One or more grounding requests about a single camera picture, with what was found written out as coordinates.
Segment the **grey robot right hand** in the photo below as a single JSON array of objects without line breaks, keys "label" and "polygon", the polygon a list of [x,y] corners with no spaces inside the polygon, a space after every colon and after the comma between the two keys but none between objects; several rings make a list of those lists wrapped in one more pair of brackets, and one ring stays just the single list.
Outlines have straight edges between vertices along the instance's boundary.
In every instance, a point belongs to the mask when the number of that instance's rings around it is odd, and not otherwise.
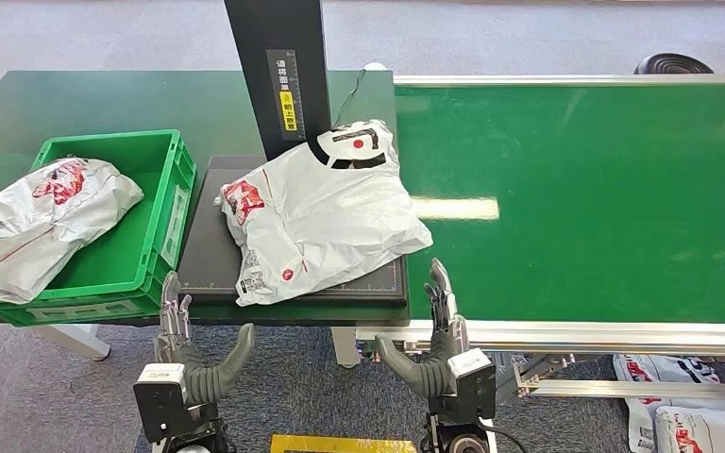
[{"label": "grey robot right hand", "polygon": [[466,321],[458,311],[447,269],[436,258],[431,260],[430,278],[431,282],[424,285],[432,320],[429,358],[414,362],[398,351],[387,335],[375,335],[381,361],[415,394],[425,398],[452,393],[455,378],[447,361],[468,348]]}]

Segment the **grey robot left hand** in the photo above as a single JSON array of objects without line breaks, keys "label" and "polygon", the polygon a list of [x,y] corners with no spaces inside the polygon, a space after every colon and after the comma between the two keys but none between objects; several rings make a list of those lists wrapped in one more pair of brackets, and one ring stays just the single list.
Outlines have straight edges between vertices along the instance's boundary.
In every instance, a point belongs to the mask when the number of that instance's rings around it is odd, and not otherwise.
[{"label": "grey robot left hand", "polygon": [[207,361],[193,343],[190,324],[192,297],[181,295],[175,271],[167,273],[161,291],[160,331],[155,339],[159,363],[183,366],[183,381],[190,406],[215,403],[228,396],[256,345],[257,332],[247,323],[238,330],[237,341],[224,359]]}]

